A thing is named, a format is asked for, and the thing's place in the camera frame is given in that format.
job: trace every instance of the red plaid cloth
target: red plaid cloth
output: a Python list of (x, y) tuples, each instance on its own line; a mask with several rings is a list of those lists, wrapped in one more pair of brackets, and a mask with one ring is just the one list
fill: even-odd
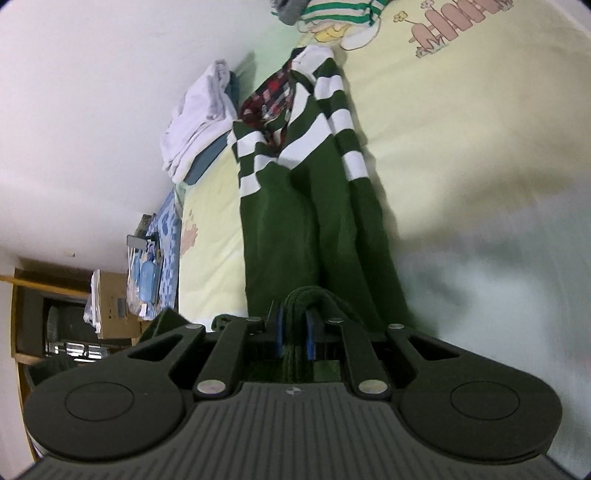
[[(271, 75), (263, 84), (242, 104), (238, 118), (244, 123), (261, 131), (270, 146), (280, 148), (285, 142), (285, 131), (289, 121), (289, 113), (293, 104), (293, 92), (290, 86), (291, 61), (297, 57), (303, 48), (295, 49), (290, 59), (277, 72)], [(265, 125), (275, 120), (285, 110), (285, 124), (281, 128), (280, 142), (277, 144), (273, 133)]]

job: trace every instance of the folded white cloth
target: folded white cloth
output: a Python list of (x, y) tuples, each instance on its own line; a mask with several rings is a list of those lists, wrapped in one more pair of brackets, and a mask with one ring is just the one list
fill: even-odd
[(195, 156), (232, 128), (236, 109), (224, 92), (230, 81), (225, 60), (216, 60), (183, 95), (160, 141), (163, 170), (182, 182)]

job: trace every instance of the blue patterned cloth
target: blue patterned cloth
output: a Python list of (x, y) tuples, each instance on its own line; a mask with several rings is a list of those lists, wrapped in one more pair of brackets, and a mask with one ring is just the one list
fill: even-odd
[(160, 276), (158, 303), (156, 305), (148, 304), (144, 320), (154, 320), (162, 309), (174, 308), (176, 302), (181, 248), (181, 217), (175, 205), (174, 190), (166, 197), (160, 211), (148, 227), (147, 234), (152, 235), (156, 231), (163, 258), (162, 275)]

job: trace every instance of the cardboard box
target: cardboard box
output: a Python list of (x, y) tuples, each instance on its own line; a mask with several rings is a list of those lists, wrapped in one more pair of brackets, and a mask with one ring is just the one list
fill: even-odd
[[(148, 329), (152, 322), (146, 322), (146, 320), (139, 321), (139, 329), (141, 330), (142, 334)], [(131, 346), (136, 346), (139, 342), (139, 337), (131, 339)]]
[(127, 275), (100, 271), (98, 280), (100, 339), (136, 338), (141, 335), (139, 317), (127, 308)]

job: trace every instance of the cartoon print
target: cartoon print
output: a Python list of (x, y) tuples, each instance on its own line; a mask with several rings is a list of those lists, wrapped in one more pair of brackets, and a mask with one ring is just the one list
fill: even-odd
[(378, 17), (372, 26), (351, 25), (332, 20), (299, 22), (298, 30), (305, 34), (298, 46), (315, 40), (318, 43), (339, 42), (343, 50), (357, 50), (366, 46), (379, 33), (381, 20)]
[(460, 32), (465, 32), (475, 23), (482, 22), (488, 14), (496, 14), (499, 11), (506, 12), (513, 7), (514, 0), (452, 0), (453, 3), (445, 3), (436, 10), (435, 0), (423, 0), (421, 8), (425, 10), (425, 18), (429, 26), (407, 20), (408, 14), (401, 11), (394, 15), (394, 22), (406, 22), (412, 24), (413, 37), (409, 43), (418, 42), (416, 55), (423, 58), (426, 55), (437, 53), (447, 46), (447, 41), (455, 40)]
[(189, 211), (189, 218), (191, 219), (190, 227), (189, 223), (185, 226), (181, 233), (181, 254), (182, 257), (185, 253), (187, 253), (191, 247), (195, 245), (195, 240), (197, 240), (197, 233), (199, 232), (199, 228), (195, 225), (195, 219), (193, 218), (193, 211)]

